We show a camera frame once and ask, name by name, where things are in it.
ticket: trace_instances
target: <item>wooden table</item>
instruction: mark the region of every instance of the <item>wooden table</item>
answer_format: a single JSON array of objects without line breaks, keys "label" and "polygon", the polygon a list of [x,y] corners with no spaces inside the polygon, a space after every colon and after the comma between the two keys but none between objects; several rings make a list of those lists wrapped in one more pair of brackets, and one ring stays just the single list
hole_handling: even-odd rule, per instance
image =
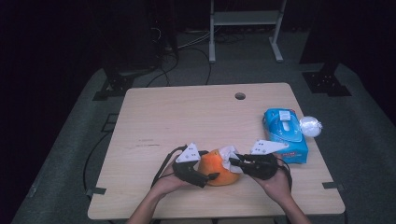
[{"label": "wooden table", "polygon": [[[238,100],[236,94],[246,98]],[[130,89],[120,111],[97,182],[105,194],[94,194],[91,219],[128,218],[149,191],[166,155],[194,142],[199,150],[233,145],[249,153],[264,138],[266,109],[286,107],[303,116],[286,83]],[[292,164],[292,195],[308,215],[342,214],[337,189],[325,189],[332,177],[313,138],[307,164]],[[249,176],[224,187],[190,186],[160,201],[154,218],[283,216]]]}]

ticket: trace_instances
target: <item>blue package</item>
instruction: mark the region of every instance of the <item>blue package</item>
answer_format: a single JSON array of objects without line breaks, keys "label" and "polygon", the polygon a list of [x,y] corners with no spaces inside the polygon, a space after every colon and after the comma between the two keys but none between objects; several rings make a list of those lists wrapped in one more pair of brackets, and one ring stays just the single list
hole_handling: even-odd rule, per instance
[{"label": "blue package", "polygon": [[300,122],[292,109],[270,108],[265,111],[262,123],[269,133],[270,141],[289,145],[277,152],[285,162],[306,163],[308,146],[301,132]]}]

